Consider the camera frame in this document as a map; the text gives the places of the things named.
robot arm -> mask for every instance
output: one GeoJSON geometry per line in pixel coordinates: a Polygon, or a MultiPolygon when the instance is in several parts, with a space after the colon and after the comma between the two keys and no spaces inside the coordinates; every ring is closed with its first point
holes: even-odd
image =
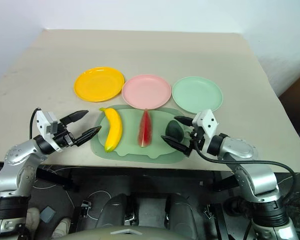
{"type": "Polygon", "coordinates": [[[193,127],[189,146],[179,143],[170,136],[161,136],[171,147],[189,156],[195,149],[207,161],[227,164],[239,184],[242,197],[251,203],[252,227],[258,239],[297,240],[293,222],[284,207],[277,179],[266,164],[288,166],[273,161],[259,161],[257,149],[242,139],[234,139],[225,134],[215,135],[218,123],[211,110],[199,112],[194,119],[177,116],[175,119],[193,127]],[[206,157],[202,152],[217,156],[206,157]]]}
{"type": "Polygon", "coordinates": [[[96,135],[101,126],[85,131],[74,138],[67,125],[76,122],[88,113],[76,111],[58,120],[52,112],[37,111],[37,127],[41,135],[13,146],[4,157],[0,171],[0,237],[17,234],[26,236],[26,216],[31,190],[38,166],[48,155],[65,147],[80,146],[96,135]]]}

pink plate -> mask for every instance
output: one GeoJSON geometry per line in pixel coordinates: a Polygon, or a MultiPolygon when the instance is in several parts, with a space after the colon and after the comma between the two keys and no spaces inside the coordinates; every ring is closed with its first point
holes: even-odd
{"type": "Polygon", "coordinates": [[[138,75],[123,85],[122,97],[136,109],[156,109],[170,99],[171,86],[162,77],[138,75]]]}

yellow plate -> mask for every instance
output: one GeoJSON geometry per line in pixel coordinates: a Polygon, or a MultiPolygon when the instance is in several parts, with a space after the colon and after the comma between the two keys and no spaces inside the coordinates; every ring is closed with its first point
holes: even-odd
{"type": "Polygon", "coordinates": [[[83,72],[74,83],[75,94],[89,102],[102,102],[120,93],[125,83],[118,70],[100,66],[83,72]]]}

dark green fruit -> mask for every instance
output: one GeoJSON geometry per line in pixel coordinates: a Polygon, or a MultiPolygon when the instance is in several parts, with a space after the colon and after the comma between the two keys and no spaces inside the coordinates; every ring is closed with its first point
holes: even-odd
{"type": "Polygon", "coordinates": [[[184,139],[184,131],[176,120],[171,120],[165,129],[165,135],[176,139],[179,143],[184,139]]]}

table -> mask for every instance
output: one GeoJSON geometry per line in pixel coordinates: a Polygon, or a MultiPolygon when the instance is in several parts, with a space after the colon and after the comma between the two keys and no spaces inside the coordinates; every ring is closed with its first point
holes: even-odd
{"type": "MultiPolygon", "coordinates": [[[[6,151],[29,136],[34,108],[61,118],[89,110],[68,129],[75,135],[91,128],[100,107],[124,104],[121,95],[100,102],[79,99],[73,84],[85,70],[97,66],[118,69],[126,80],[155,74],[171,85],[186,76],[202,76],[217,83],[223,104],[214,112],[218,132],[255,145],[262,160],[278,161],[300,172],[300,138],[273,92],[248,43],[236,33],[182,33],[114,30],[44,30],[0,81],[0,162],[6,151]]],[[[193,117],[170,99],[164,107],[193,117]]],[[[229,170],[201,159],[194,151],[174,164],[103,159],[86,143],[53,153],[46,164],[138,167],[186,170],[229,170]]],[[[285,172],[273,166],[276,172],[285,172]]]]}

